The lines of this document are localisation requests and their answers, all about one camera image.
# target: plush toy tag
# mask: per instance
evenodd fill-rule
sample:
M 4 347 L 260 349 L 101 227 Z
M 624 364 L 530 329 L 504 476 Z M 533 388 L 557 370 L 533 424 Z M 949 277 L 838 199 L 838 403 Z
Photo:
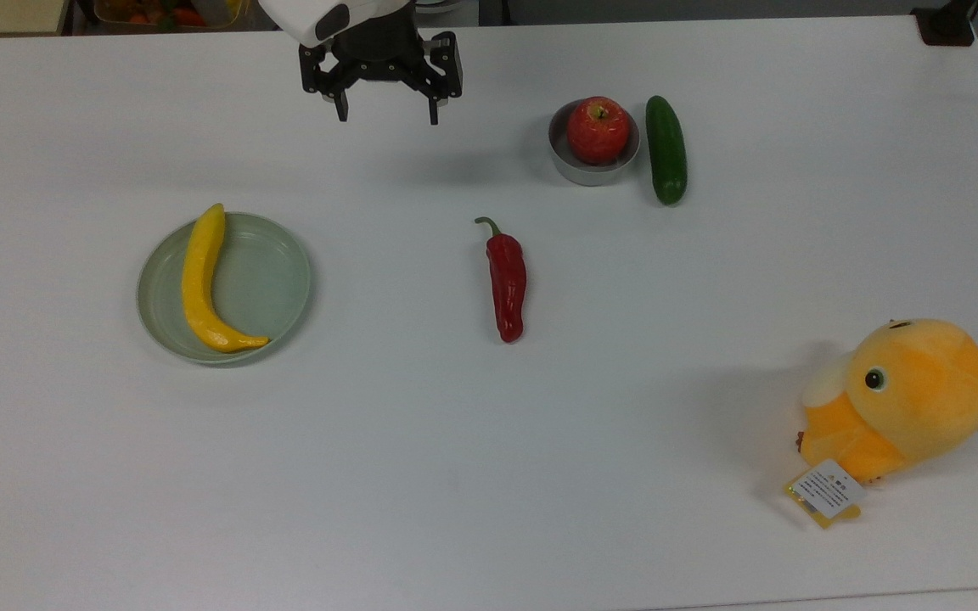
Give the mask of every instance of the plush toy tag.
M 791 480 L 784 492 L 822 529 L 828 529 L 837 519 L 858 518 L 861 512 L 855 502 L 866 496 L 866 490 L 832 459 Z

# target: red chili pepper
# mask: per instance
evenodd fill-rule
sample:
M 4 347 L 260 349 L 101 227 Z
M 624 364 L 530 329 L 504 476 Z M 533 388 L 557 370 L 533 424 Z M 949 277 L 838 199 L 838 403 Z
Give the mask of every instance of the red chili pepper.
M 527 293 L 527 266 L 523 248 L 507 233 L 500 233 L 497 223 L 481 216 L 475 223 L 486 223 L 492 237 L 486 241 L 489 275 L 492 276 L 492 302 L 497 311 L 497 330 L 505 343 L 511 344 L 523 335 L 523 297 Z

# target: white tag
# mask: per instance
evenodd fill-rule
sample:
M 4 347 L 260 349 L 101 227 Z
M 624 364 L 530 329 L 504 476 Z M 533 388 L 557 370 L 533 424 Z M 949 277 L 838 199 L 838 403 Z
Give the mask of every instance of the white tag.
M 832 459 L 805 472 L 791 484 L 791 490 L 827 519 L 866 496 L 866 490 Z

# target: floor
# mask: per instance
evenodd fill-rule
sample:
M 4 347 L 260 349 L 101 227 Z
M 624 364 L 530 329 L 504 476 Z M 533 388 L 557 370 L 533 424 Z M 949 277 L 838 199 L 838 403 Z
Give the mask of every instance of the floor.
M 919 5 L 940 7 L 941 0 L 419 0 L 423 27 L 467 25 L 500 26 L 505 16 L 516 25 L 558 23 L 636 22 L 636 20 L 722 20 L 758 17 L 813 17 L 843 15 L 907 15 Z M 432 7 L 450 5 L 435 12 Z M 253 30 L 269 30 L 263 19 Z M 67 30 L 77 35 L 106 34 L 99 23 L 87 22 L 81 11 L 67 17 Z M 978 10 L 975 11 L 978 37 Z

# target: chili pepper stem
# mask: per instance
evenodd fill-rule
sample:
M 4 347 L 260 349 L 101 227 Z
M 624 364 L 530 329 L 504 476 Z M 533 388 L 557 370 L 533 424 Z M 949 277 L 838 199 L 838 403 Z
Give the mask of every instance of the chili pepper stem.
M 490 219 L 490 217 L 488 217 L 488 216 L 478 216 L 477 219 L 474 219 L 474 222 L 475 223 L 488 223 L 489 224 L 489 228 L 492 228 L 492 235 L 494 235 L 494 236 L 499 236 L 500 235 L 500 227 L 497 227 L 497 223 L 493 223 L 493 221 L 492 221 L 492 219 Z

